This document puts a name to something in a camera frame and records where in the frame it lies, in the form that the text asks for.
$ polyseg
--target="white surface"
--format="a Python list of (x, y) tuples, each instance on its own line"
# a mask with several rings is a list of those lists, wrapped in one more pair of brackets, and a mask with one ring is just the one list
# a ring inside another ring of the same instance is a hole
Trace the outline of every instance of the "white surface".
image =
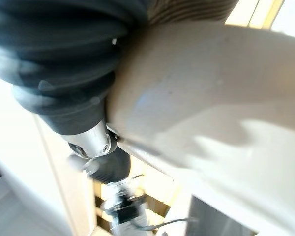
[(64, 236), (26, 209), (0, 178), (0, 236)]
[(192, 22), (134, 41), (108, 99), (126, 150), (257, 232), (295, 234), (295, 38)]
[(67, 143), (14, 100), (0, 80), (0, 171), (22, 203), (66, 236), (95, 223), (92, 184), (71, 169)]

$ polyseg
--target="wire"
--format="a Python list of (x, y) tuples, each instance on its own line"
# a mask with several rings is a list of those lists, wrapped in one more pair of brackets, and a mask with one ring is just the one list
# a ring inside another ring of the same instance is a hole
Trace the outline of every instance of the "wire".
[(134, 220), (132, 220), (131, 224), (134, 225), (136, 228), (138, 228), (140, 230), (151, 231), (151, 230), (155, 230), (157, 228), (160, 228), (162, 226), (169, 225), (169, 224), (179, 222), (179, 221), (198, 222), (198, 219), (196, 219), (196, 218), (183, 218), (183, 219), (172, 220), (172, 221), (169, 221), (169, 222), (166, 222), (166, 223), (163, 223), (163, 224), (159, 224), (159, 225), (148, 225), (148, 226), (138, 225), (136, 222), (134, 222)]
[(255, 11), (256, 11), (256, 9), (257, 9), (257, 6), (259, 5), (259, 2), (260, 2), (260, 0), (258, 0), (257, 3), (256, 3), (255, 9), (254, 9), (254, 11), (252, 12), (251, 17), (250, 17), (250, 19), (249, 19), (248, 26), (250, 25), (250, 22), (251, 22), (251, 20), (252, 20), (252, 17), (253, 17), (254, 14), (255, 14)]
[(135, 178), (142, 177), (142, 176), (145, 176), (145, 175), (144, 174), (140, 174), (140, 175), (137, 175), (137, 176), (133, 176), (131, 179), (135, 179)]

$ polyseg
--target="black cable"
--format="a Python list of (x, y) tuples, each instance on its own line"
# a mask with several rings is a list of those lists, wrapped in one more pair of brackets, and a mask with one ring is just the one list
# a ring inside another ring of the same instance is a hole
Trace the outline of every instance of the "black cable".
[(254, 9), (254, 11), (252, 12), (251, 17), (250, 17), (250, 19), (249, 19), (249, 21), (248, 21), (248, 26), (250, 25), (251, 19), (252, 19), (252, 17), (253, 17), (254, 14), (255, 14), (255, 11), (256, 11), (256, 9), (257, 9), (257, 7), (258, 7), (258, 5), (259, 5), (259, 2), (260, 2), (260, 0), (258, 0), (257, 3), (256, 3), (256, 5), (255, 5), (255, 9)]
[(176, 219), (176, 220), (171, 220), (169, 222), (163, 223), (163, 224), (159, 224), (159, 225), (148, 225), (148, 226), (141, 226), (138, 225), (134, 220), (131, 221), (131, 224), (133, 226), (135, 226), (137, 229), (143, 230), (143, 231), (151, 231), (151, 230), (155, 230), (158, 229), (162, 226), (165, 225), (169, 225), (175, 222), (180, 222), (180, 221), (185, 221), (185, 222), (198, 222), (199, 220), (196, 218), (182, 218), (182, 219)]

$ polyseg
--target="white wall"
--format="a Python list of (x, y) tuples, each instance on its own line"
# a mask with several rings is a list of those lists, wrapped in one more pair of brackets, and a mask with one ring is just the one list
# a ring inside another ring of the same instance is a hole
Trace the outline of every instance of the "white wall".
[(66, 163), (67, 143), (39, 123), (0, 80), (0, 171), (28, 209), (66, 236), (86, 236), (96, 223), (91, 182)]
[(26, 209), (0, 178), (0, 236), (64, 236), (37, 214)]

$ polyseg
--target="screw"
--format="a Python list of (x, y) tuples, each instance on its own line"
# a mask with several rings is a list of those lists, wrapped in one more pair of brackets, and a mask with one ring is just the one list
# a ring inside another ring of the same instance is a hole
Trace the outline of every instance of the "screw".
[(103, 152), (107, 152), (107, 150), (108, 150), (108, 144), (106, 144), (105, 146), (104, 146), (104, 149), (103, 149)]

